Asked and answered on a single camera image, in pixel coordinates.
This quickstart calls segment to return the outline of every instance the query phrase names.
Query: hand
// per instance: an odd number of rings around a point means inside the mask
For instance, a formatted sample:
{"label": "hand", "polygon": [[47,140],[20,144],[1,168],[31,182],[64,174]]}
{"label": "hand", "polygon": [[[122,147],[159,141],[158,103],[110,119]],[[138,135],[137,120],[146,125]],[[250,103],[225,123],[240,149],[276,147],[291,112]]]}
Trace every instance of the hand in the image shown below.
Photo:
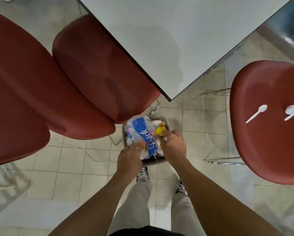
{"label": "hand", "polygon": [[165,159],[174,167],[186,159],[186,144],[177,130],[163,130],[162,133],[167,136],[167,141],[161,139],[161,149]]}
{"label": "hand", "polygon": [[132,182],[143,167],[142,160],[139,158],[142,150],[144,150],[144,146],[133,143],[121,150],[119,154],[116,174],[122,177],[127,185]]}

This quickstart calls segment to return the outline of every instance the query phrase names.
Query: floor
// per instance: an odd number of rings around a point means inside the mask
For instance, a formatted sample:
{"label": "floor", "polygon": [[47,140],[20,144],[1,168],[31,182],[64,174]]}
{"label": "floor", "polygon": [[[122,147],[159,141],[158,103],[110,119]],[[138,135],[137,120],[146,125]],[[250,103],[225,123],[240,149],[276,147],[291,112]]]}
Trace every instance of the floor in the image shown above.
{"label": "floor", "polygon": [[[0,0],[0,13],[19,24],[49,51],[55,35],[85,14],[75,0]],[[275,47],[252,33],[244,47],[222,65],[203,75],[169,103],[159,97],[171,129],[183,132],[192,164],[218,185],[263,216],[285,235],[294,235],[294,187],[277,185],[256,176],[246,166],[212,165],[204,158],[238,156],[233,141],[229,99],[201,96],[203,91],[231,87],[236,73],[260,59],[290,61]],[[156,102],[145,113],[149,114]],[[117,126],[112,138],[121,137]],[[75,140],[51,132],[47,147],[34,155],[0,166],[0,184],[16,181],[18,187],[0,191],[0,235],[47,235],[69,214],[102,188],[116,171],[122,144],[109,137]],[[152,193],[148,202],[150,224],[170,229],[171,194],[178,176],[167,164],[149,167]],[[119,206],[132,185],[125,190]]]}

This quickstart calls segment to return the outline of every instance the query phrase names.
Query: table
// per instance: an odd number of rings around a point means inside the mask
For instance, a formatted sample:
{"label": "table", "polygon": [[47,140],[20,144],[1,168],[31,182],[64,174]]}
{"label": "table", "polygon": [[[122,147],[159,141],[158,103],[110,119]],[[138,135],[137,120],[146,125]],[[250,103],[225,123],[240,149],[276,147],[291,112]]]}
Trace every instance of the table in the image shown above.
{"label": "table", "polygon": [[172,100],[290,0],[80,0]]}

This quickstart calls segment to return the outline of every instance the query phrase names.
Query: black sneaker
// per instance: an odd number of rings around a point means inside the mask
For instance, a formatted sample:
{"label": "black sneaker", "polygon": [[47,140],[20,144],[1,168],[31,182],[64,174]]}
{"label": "black sneaker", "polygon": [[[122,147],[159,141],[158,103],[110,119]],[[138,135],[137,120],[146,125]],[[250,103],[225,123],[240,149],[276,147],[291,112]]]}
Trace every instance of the black sneaker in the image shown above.
{"label": "black sneaker", "polygon": [[175,193],[178,193],[178,192],[181,193],[181,194],[186,195],[187,197],[189,197],[186,190],[185,190],[185,187],[184,187],[182,181],[180,181],[180,184],[178,185],[177,191]]}
{"label": "black sneaker", "polygon": [[137,182],[139,179],[143,178],[143,177],[147,177],[148,180],[149,180],[149,175],[148,175],[148,169],[147,169],[147,167],[143,167],[143,168],[142,168],[142,170],[140,171],[140,173],[139,173],[139,174],[137,175],[137,177],[136,177],[136,182]]}

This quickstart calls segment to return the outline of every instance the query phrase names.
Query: black shirt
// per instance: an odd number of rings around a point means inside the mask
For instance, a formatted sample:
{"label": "black shirt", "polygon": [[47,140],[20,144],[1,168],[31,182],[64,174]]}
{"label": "black shirt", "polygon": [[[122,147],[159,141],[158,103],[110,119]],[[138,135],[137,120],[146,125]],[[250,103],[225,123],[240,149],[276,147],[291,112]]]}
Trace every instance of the black shirt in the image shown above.
{"label": "black shirt", "polygon": [[110,236],[184,236],[162,228],[145,226],[143,228],[125,228],[114,232]]}

